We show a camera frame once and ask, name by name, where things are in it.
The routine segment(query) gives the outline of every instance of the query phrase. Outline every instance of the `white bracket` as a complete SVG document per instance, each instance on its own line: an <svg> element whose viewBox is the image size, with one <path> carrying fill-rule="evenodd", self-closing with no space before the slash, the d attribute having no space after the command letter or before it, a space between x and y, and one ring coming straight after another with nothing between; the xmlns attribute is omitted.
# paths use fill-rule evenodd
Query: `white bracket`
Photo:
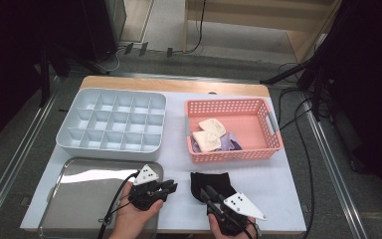
<svg viewBox="0 0 382 239"><path fill-rule="evenodd" d="M135 178L133 185L140 185L146 182L154 181L159 179L159 175L151 169L148 164L145 164L141 171L138 173L138 176Z"/></svg>
<svg viewBox="0 0 382 239"><path fill-rule="evenodd" d="M237 192L234 195L226 198L224 201L225 205L234 210L236 213L244 216L250 216L254 218L259 218L262 220L267 220L265 214L257 208L253 202L248 199L246 195L242 192Z"/></svg>

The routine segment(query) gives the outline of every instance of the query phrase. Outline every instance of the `person's left hand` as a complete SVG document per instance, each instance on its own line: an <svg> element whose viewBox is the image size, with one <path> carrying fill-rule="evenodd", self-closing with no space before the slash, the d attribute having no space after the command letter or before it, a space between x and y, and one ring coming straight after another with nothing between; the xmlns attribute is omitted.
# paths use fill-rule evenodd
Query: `person's left hand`
<svg viewBox="0 0 382 239"><path fill-rule="evenodd" d="M132 183L126 182L121 193L120 206L129 202L128 194L131 190ZM128 204L125 207L116 211L116 222L109 239L133 239L136 238L145 223L163 206L163 200L159 199L151 205L147 211L141 211Z"/></svg>

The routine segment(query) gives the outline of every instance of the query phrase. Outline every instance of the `wooden table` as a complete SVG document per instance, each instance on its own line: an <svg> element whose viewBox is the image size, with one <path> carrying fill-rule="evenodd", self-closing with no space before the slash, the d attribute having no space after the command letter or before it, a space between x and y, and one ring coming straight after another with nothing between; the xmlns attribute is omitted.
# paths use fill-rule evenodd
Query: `wooden table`
<svg viewBox="0 0 382 239"><path fill-rule="evenodd" d="M183 51L187 50L187 22L201 20L204 1L185 1ZM340 0L207 0L203 22L286 30L301 63L328 32L339 4Z"/></svg>
<svg viewBox="0 0 382 239"><path fill-rule="evenodd" d="M207 96L211 98L224 98L227 96L227 98L230 98L232 95L237 95L235 98L252 96L265 97L270 100L269 91L265 86L143 78L86 77L81 85L81 89L84 88L165 93L168 100L167 111L169 114L165 119L161 154L156 162L163 166L164 178L174 179L178 183L178 188L175 193L169 196L169 200L160 211L159 233L210 235L205 206L191 196L187 186L190 183L190 171L203 173L229 172L233 186L236 186L238 191L246 191L246 195L254 198L259 207L260 204L263 204L261 210L265 214L268 213L268 223L261 225L265 234L297 234L305 230L302 212L284 149L276 152L267 160L224 162L221 164L203 163L198 165L191 161L191 157L186 150L185 130L181 130L185 126L182 113L184 111L183 98L200 99ZM208 95L208 93L217 93L219 96ZM55 146L55 150L21 224L22 229L37 230L45 213L47 196L52 187L55 186L65 162L72 157L60 146ZM255 184L249 180L268 181L269 183Z"/></svg>

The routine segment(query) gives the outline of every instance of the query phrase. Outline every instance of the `white storage box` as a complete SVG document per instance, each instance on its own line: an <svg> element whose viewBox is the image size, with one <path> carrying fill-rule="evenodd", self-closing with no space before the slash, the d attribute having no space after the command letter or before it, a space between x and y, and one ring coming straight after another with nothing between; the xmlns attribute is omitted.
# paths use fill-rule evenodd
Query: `white storage box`
<svg viewBox="0 0 382 239"><path fill-rule="evenodd" d="M162 94L83 89L58 132L57 144L72 156L155 161L165 113Z"/></svg>

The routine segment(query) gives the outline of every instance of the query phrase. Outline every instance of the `metal floor strip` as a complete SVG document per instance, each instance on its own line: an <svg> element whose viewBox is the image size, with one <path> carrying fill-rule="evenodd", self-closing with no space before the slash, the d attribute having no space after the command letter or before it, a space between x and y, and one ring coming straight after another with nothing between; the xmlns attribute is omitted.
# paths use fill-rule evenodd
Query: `metal floor strip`
<svg viewBox="0 0 382 239"><path fill-rule="evenodd" d="M308 103L305 103L305 109L310 109L310 105ZM340 170L337 166L336 160L334 159L332 150L321 127L321 122L318 122L311 112L309 112L307 115L312 131L314 132L318 146L321 150L321 154L324 158L328 173L330 174L331 181L333 182L337 197L340 200L343 212L348 221L352 235L357 239L367 239L368 236L362 224L361 217L358 213L358 210L356 209L352 197L350 196L343 177L340 174Z"/></svg>
<svg viewBox="0 0 382 239"><path fill-rule="evenodd" d="M12 156L11 161L5 169L5 172L2 174L2 177L0 179L0 208L8 192L10 191L11 186L18 175L18 172L21 169L30 148L36 139L38 132L40 131L46 117L49 114L49 110L51 109L55 101L55 96L61 84L61 80L58 77L55 77L54 84L55 89L53 90L49 100L42 108L40 108L37 111L32 123L27 129L26 134L24 135L23 139L17 147L17 150Z"/></svg>

